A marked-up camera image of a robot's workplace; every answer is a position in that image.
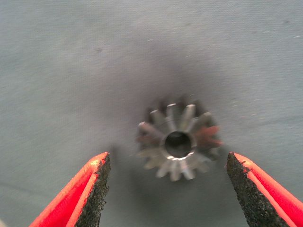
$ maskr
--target gray fabric backdrop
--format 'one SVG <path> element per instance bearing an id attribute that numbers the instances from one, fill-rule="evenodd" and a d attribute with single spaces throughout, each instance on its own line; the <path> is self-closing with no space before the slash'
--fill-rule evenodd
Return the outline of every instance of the gray fabric backdrop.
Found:
<path id="1" fill-rule="evenodd" d="M 0 219 L 29 225 L 110 151 L 104 227 L 247 226 L 224 169 L 242 153 L 303 200 L 301 0 L 0 1 Z M 187 93 L 222 158 L 171 183 L 134 156 L 157 98 Z"/>

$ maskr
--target metal gear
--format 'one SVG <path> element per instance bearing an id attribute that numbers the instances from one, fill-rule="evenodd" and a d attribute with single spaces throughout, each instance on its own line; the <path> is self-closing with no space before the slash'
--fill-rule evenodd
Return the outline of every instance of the metal gear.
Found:
<path id="1" fill-rule="evenodd" d="M 219 127 L 212 125 L 210 112 L 199 115 L 195 104 L 170 104 L 165 110 L 150 112 L 150 122 L 139 124 L 142 144 L 138 153 L 148 158 L 146 169 L 158 167 L 157 177 L 170 173 L 171 181 L 183 174 L 187 180 L 195 177 L 195 169 L 205 173 L 209 170 L 206 154 L 216 154 L 215 148 L 222 142 L 215 138 Z"/>

